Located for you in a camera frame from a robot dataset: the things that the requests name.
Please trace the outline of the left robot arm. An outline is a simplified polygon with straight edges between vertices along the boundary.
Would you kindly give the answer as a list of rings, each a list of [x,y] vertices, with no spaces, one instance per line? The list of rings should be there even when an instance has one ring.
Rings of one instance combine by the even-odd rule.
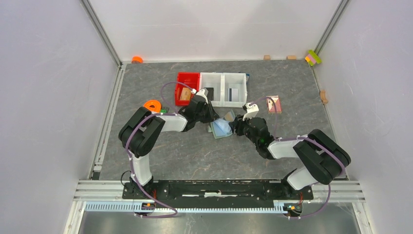
[[[198,122],[211,123],[218,118],[210,101],[199,95],[177,113],[157,113],[143,106],[137,109],[118,134],[130,161],[134,192],[143,199],[152,195],[153,175],[148,154],[162,132],[187,132]]]

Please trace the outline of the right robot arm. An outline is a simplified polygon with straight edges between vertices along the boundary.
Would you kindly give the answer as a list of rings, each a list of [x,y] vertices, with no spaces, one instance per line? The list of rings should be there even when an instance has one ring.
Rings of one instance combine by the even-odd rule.
[[[329,185],[337,176],[344,174],[351,163],[348,153],[320,129],[304,136],[283,139],[272,136],[266,120],[260,117],[247,119],[237,116],[229,126],[237,136],[248,138],[264,159],[301,160],[303,167],[289,173],[281,186],[282,195],[288,199],[294,199],[306,186],[316,183]]]

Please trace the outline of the gold credit card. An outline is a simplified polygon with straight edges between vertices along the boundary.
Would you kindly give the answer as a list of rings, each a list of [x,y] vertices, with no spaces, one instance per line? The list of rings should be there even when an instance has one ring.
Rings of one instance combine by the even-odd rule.
[[[224,115],[224,120],[228,122],[233,122],[235,118],[236,118],[236,115],[233,112],[233,110],[230,110],[228,113]]]

